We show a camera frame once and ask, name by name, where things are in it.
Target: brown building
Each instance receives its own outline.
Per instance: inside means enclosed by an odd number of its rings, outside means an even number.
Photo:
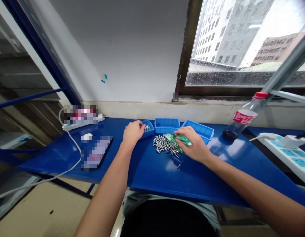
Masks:
[[[299,33],[266,38],[251,66],[266,62],[283,62],[304,35],[305,25]]]

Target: green bag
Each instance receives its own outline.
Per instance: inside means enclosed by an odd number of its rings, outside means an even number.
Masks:
[[[185,154],[185,153],[184,153],[184,151],[179,147],[178,143],[177,143],[176,140],[175,140],[176,138],[179,139],[180,141],[182,141],[183,144],[185,144],[187,147],[189,147],[189,146],[192,145],[192,143],[190,142],[190,140],[189,140],[186,136],[184,136],[184,135],[182,135],[182,134],[180,134],[180,135],[178,135],[178,136],[175,136],[174,133],[167,133],[167,134],[165,134],[164,136],[165,136],[165,137],[167,138],[167,140],[168,140],[170,143],[172,143],[172,144],[176,147],[176,149],[177,149],[180,153],[182,153],[182,154]]]

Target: forearm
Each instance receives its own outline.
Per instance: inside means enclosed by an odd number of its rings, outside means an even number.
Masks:
[[[305,236],[304,206],[216,156],[205,165],[244,198],[281,236]]]
[[[134,145],[121,143],[83,216],[76,236],[110,236],[126,191],[133,149]]]

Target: bottle label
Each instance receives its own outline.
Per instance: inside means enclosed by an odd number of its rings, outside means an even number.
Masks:
[[[256,116],[244,115],[244,114],[240,113],[239,111],[237,111],[235,116],[233,117],[233,120],[237,123],[240,123],[243,125],[248,125],[251,123],[252,119],[255,117]]]

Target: hand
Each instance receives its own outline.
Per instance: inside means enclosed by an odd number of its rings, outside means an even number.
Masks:
[[[217,156],[213,155],[212,152],[207,148],[204,141],[198,135],[192,127],[182,127],[177,131],[174,131],[175,135],[182,134],[186,136],[190,142],[191,146],[187,147],[182,141],[176,139],[179,147],[193,160],[196,160],[205,166],[215,159],[219,159]]]
[[[129,123],[124,130],[123,141],[128,145],[135,146],[145,131],[145,125],[139,120]]]

